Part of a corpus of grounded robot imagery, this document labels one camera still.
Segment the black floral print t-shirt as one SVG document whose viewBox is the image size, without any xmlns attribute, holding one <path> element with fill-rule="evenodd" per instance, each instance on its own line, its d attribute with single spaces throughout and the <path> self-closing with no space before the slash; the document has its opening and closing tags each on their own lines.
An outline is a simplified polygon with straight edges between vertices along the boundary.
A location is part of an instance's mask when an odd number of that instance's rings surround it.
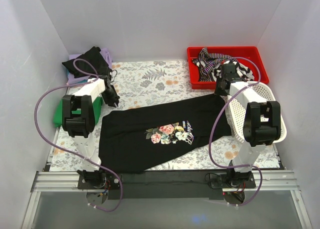
<svg viewBox="0 0 320 229">
<path fill-rule="evenodd" d="M 217 120 L 224 105 L 222 97 L 208 94 L 114 110 L 102 118 L 98 147 L 101 165 L 116 173 L 141 173 L 230 136 L 226 115 Z"/>
</svg>

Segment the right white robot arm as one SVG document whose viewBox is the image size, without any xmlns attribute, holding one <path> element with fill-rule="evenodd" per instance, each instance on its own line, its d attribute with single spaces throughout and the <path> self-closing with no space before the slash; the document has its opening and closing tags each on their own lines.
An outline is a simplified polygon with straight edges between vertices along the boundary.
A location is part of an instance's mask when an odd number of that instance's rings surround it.
<svg viewBox="0 0 320 229">
<path fill-rule="evenodd" d="M 241 132 L 244 139 L 238 155 L 226 169 L 227 184 L 237 188 L 251 179 L 252 168 L 266 146 L 281 138 L 281 106 L 276 100 L 260 96 L 253 89 L 260 84 L 260 79 L 245 81 L 234 63 L 224 63 L 218 70 L 215 93 L 227 97 L 234 134 Z"/>
</svg>

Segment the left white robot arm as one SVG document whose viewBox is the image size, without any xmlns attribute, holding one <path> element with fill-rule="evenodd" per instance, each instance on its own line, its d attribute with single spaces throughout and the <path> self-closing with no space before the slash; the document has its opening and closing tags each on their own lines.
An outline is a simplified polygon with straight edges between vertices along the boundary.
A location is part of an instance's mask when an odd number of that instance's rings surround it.
<svg viewBox="0 0 320 229">
<path fill-rule="evenodd" d="M 120 97 L 112 85 L 112 74 L 112 70 L 108 69 L 107 75 L 102 75 L 99 79 L 89 79 L 78 91 L 62 98 L 62 128 L 75 142 L 78 153 L 94 162 L 92 164 L 85 161 L 82 171 L 98 171 L 101 164 L 92 134 L 96 119 L 99 118 L 95 115 L 94 102 L 98 100 L 114 108 L 119 105 Z"/>
</svg>

